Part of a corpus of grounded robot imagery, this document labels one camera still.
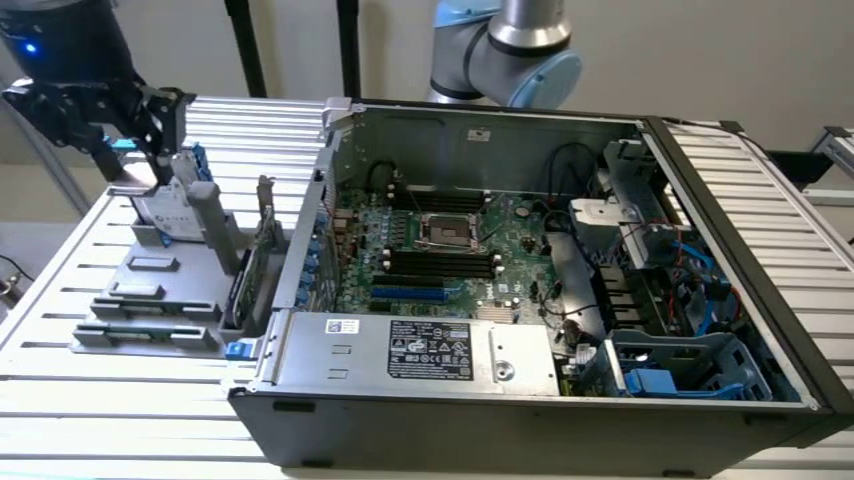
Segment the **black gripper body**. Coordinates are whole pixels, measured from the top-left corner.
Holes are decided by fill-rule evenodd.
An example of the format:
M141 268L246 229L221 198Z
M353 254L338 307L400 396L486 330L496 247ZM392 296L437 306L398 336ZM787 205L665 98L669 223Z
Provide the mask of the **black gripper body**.
M2 42L21 86L145 84L110 1L5 1Z

